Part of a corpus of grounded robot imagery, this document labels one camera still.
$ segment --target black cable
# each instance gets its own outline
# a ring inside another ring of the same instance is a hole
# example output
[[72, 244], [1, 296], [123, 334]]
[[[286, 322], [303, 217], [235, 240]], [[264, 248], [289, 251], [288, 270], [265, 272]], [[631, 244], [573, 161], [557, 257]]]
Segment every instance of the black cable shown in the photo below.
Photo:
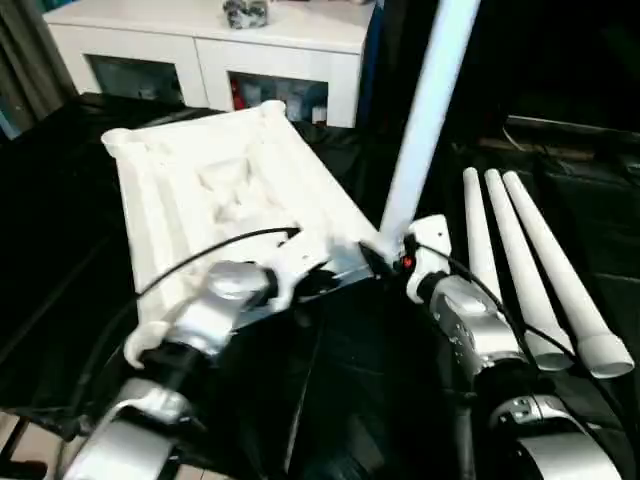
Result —
[[[73, 392], [73, 395], [71, 396], [71, 401], [69, 403], [69, 407], [67, 409], [67, 414], [65, 415], [67, 417], [67, 419], [74, 419], [77, 415], [78, 415], [78, 411], [80, 409], [80, 406], [82, 404], [82, 399], [84, 398], [85, 392], [89, 386], [89, 382], [91, 381], [91, 378], [94, 375], [94, 371], [96, 369], [96, 365], [98, 363], [98, 360], [100, 360], [100, 356], [102, 355], [102, 351], [105, 349], [105, 347], [107, 346], [107, 343], [109, 342], [109, 339], [111, 338], [112, 334], [116, 331], [117, 327], [120, 325], [120, 323], [122, 322], [122, 320], [124, 318], [126, 318], [127, 314], [132, 311], [138, 301], [140, 299], [142, 299], [145, 295], [147, 295], [151, 290], [153, 290], [156, 286], [158, 286], [158, 284], [160, 284], [162, 281], [164, 281], [167, 277], [173, 275], [175, 272], [177, 272], [178, 270], [184, 268], [185, 266], [195, 262], [196, 260], [209, 255], [210, 253], [215, 252], [216, 250], [219, 250], [223, 247], [226, 247], [232, 243], [236, 243], [239, 242], [241, 240], [245, 240], [247, 238], [251, 238], [251, 237], [257, 237], [260, 235], [269, 235], [272, 233], [286, 233], [287, 235], [289, 235], [290, 237], [297, 234], [300, 230], [298, 228], [294, 228], [294, 227], [278, 227], [278, 228], [266, 228], [266, 229], [262, 229], [262, 230], [256, 230], [253, 232], [248, 232], [248, 233], [243, 233], [242, 235], [238, 235], [232, 238], [229, 238], [227, 240], [224, 240], [220, 243], [217, 243], [216, 245], [213, 245], [211, 247], [205, 248], [204, 250], [191, 255], [190, 257], [186, 258], [185, 260], [183, 260], [182, 262], [176, 264], [175, 266], [171, 267], [169, 270], [167, 270], [166, 272], [164, 272], [162, 275], [160, 275], [159, 277], [157, 277], [155, 280], [153, 280], [151, 283], [149, 283], [140, 293], [134, 295], [131, 300], [129, 300], [123, 307], [122, 309], [116, 314], [114, 315], [105, 325], [104, 330], [102, 331], [102, 334], [100, 336], [100, 338], [98, 339], [98, 341], [96, 342], [96, 344], [93, 347], [93, 350], [91, 351], [91, 354], [89, 355], [89, 358], [87, 359], [87, 362], [85, 363], [85, 366], [82, 370], [82, 373], [80, 375], [80, 378], [78, 380], [78, 383], [76, 384], [76, 388]], [[66, 443], [64, 441], [64, 439], [61, 437], [60, 439], [60, 443], [58, 444], [58, 451], [56, 454], [56, 463], [55, 463], [55, 467], [54, 467], [54, 475], [53, 478], [54, 480], [61, 480], [62, 479], [62, 462], [63, 462], [63, 456], [64, 456], [64, 449], [66, 447]]]
[[[504, 304], [500, 301], [500, 299], [498, 299], [498, 297], [496, 297], [493, 294], [493, 292], [489, 289], [489, 287], [487, 287], [485, 285], [485, 283], [482, 282], [482, 280], [480, 280], [471, 270], [469, 270], [465, 265], [463, 265], [462, 262], [456, 260], [455, 258], [452, 258], [451, 256], [447, 255], [446, 253], [443, 253], [443, 252], [441, 252], [441, 251], [439, 251], [439, 250], [437, 250], [437, 249], [435, 249], [433, 247], [429, 247], [428, 245], [424, 245], [424, 244], [419, 243], [418, 246], [420, 246], [422, 248], [425, 248], [425, 249], [429, 250], [430, 252], [432, 252], [432, 253], [444, 258], [445, 260], [447, 260], [460, 273], [462, 273], [465, 276], [467, 276], [469, 280], [473, 281], [478, 287], [480, 287], [480, 289], [489, 298], [491, 298], [491, 300], [495, 303], [496, 308], [498, 309], [498, 311], [501, 312], [504, 315], [505, 320], [507, 321], [509, 326], [511, 326], [511, 328], [513, 329], [514, 334], [516, 336], [516, 339], [518, 340], [518, 344], [522, 348], [522, 351], [525, 354], [525, 356], [527, 357], [527, 360], [532, 364], [532, 366], [534, 368], [539, 370], [538, 364], [536, 363], [535, 358], [534, 358], [533, 354], [531, 353], [531, 349], [529, 348], [529, 346], [524, 341], [524, 336], [522, 334], [522, 329], [520, 328], [519, 325], [516, 324], [516, 322], [513, 320], [513, 317], [511, 316], [509, 311], [506, 309]], [[633, 422], [628, 422], [627, 421], [627, 415], [624, 414], [624, 412], [622, 411], [622, 408], [620, 407], [618, 402], [607, 391], [607, 389], [604, 388], [604, 386], [602, 386], [602, 384], [597, 379], [593, 378], [593, 376], [591, 375], [591, 372], [586, 367], [584, 362], [580, 359], [580, 357], [578, 357], [577, 355], [575, 355], [574, 353], [569, 351], [564, 345], [562, 345], [560, 342], [558, 342], [554, 338], [552, 338], [549, 335], [547, 335], [546, 333], [538, 330], [537, 328], [527, 324], [526, 322], [525, 322], [525, 330], [530, 331], [531, 333], [537, 335], [538, 337], [542, 338], [543, 340], [546, 340], [547, 342], [551, 343], [553, 346], [558, 348], [564, 355], [566, 355], [568, 358], [570, 358], [573, 361], [573, 363], [584, 374], [584, 376], [587, 378], [587, 380], [594, 386], [594, 388], [598, 391], [598, 394], [602, 397], [602, 399], [605, 401], [605, 403], [607, 404], [609, 409], [613, 412], [615, 417], [618, 419], [618, 422], [620, 423], [622, 431], [624, 432], [625, 436], [627, 437], [627, 441], [629, 442], [629, 445], [630, 445], [630, 447], [632, 449], [634, 461], [635, 461], [636, 468], [637, 468], [637, 466], [640, 464], [640, 462], [638, 462], [638, 446], [640, 446], [640, 439], [638, 439], [638, 433], [636, 432], [637, 427], [636, 427], [635, 430], [631, 430], [630, 424], [633, 423]], [[576, 420], [580, 423], [582, 428], [584, 428], [586, 431], [588, 431], [591, 434], [591, 436], [594, 438], [594, 440], [596, 440], [599, 443], [597, 437], [593, 433], [593, 430], [586, 424], [586, 422], [581, 421], [581, 419], [577, 415], [576, 415]]]

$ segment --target glass cabinet door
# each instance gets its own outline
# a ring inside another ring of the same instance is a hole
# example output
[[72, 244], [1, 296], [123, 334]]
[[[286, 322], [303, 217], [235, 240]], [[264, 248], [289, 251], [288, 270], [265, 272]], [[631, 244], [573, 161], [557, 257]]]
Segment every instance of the glass cabinet door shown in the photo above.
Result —
[[182, 104], [184, 99], [172, 63], [86, 55], [103, 93]]
[[266, 100], [281, 100], [291, 121], [327, 121], [327, 82], [242, 72], [228, 75], [234, 110], [256, 107]]

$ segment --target white tray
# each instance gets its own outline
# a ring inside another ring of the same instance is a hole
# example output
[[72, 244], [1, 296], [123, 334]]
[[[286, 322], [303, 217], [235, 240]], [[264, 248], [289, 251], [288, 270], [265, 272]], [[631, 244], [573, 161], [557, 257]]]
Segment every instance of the white tray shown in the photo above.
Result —
[[[240, 112], [103, 135], [118, 166], [137, 291], [225, 238], [294, 225], [326, 241], [333, 259], [327, 268], [345, 283], [367, 275], [356, 243], [374, 245], [377, 231], [284, 111], [282, 102], [270, 101]], [[240, 203], [229, 201], [230, 195]], [[139, 303], [139, 322], [162, 319], [192, 293], [215, 260], [260, 263], [282, 240], [256, 237], [185, 268]]]

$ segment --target black tablecloth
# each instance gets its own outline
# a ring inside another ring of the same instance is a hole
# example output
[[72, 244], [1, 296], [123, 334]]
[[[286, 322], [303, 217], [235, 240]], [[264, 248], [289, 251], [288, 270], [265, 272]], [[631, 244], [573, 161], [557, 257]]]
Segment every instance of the black tablecloth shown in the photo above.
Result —
[[[56, 432], [68, 423], [61, 408], [83, 362], [104, 323], [133, 294], [117, 171], [100, 135], [176, 112], [183, 118], [212, 113], [84, 95], [0, 149], [8, 245], [0, 349], [33, 324], [9, 355], [0, 350], [4, 408]], [[378, 222], [398, 139], [304, 124], [297, 128]], [[446, 214], [454, 254], [461, 260], [466, 259], [461, 171], [468, 165], [523, 174], [609, 325], [640, 358], [640, 191], [633, 179], [608, 164], [443, 148], [419, 213]], [[491, 228], [499, 245], [495, 225]], [[501, 248], [494, 250], [506, 303], [517, 312], [506, 261]], [[134, 316], [125, 322], [110, 342], [111, 351], [135, 322]], [[440, 414], [447, 396], [434, 371], [436, 346], [426, 323], [397, 289], [367, 281], [248, 329], [234, 340], [233, 367], [224, 373], [232, 400], [212, 404], [208, 412], [218, 435], [195, 435], [185, 445], [187, 460], [238, 478], [255, 474], [251, 459], [262, 462], [258, 469], [276, 470], [306, 384], [291, 463], [294, 478], [357, 470], [354, 458], [375, 470], [375, 478], [451, 471], [447, 419]], [[106, 387], [92, 396], [94, 402], [106, 401], [131, 374], [118, 359], [105, 372], [101, 384]], [[568, 374], [558, 376], [557, 383], [578, 412], [605, 427], [599, 432], [625, 478], [635, 478], [624, 439], [593, 388]], [[636, 422], [640, 376], [634, 372], [607, 386]], [[91, 412], [91, 405], [85, 411]], [[260, 453], [247, 453], [252, 446]]]

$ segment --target white tube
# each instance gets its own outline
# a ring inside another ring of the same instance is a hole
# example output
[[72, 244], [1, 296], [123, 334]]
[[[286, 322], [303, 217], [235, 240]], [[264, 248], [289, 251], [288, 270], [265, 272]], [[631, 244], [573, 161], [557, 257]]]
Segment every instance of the white tube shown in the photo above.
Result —
[[467, 218], [469, 267], [471, 272], [502, 301], [477, 170], [473, 167], [467, 168], [462, 173], [462, 179], [464, 181], [464, 208]]
[[624, 343], [609, 330], [518, 175], [508, 172], [504, 181], [567, 314], [582, 361], [596, 378], [617, 377], [633, 370], [634, 361]]
[[[500, 174], [497, 170], [489, 170], [485, 173], [485, 179], [524, 321], [560, 342], [573, 353], [571, 340], [558, 325], [547, 291], [507, 191], [504, 189]], [[536, 362], [543, 370], [562, 370], [571, 366], [571, 358], [534, 333], [525, 332], [525, 340]]]
[[481, 0], [440, 0], [380, 232], [399, 243], [415, 216]]

